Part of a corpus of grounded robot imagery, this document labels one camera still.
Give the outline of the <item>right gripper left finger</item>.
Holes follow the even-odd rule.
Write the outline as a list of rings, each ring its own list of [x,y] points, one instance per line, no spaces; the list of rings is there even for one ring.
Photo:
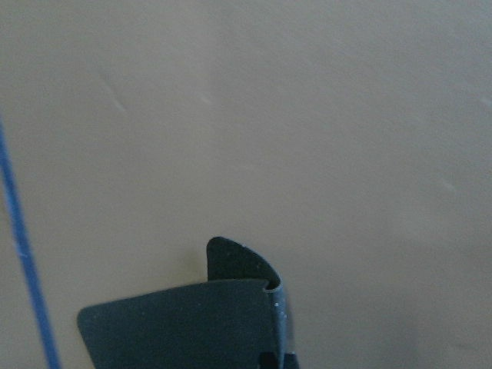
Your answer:
[[[278,369],[278,359],[273,352],[262,352],[259,355],[259,369]]]

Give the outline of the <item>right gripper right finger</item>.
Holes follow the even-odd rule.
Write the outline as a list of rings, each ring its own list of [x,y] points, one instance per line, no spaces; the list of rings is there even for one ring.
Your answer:
[[[284,354],[284,369],[299,369],[298,357],[294,352]]]

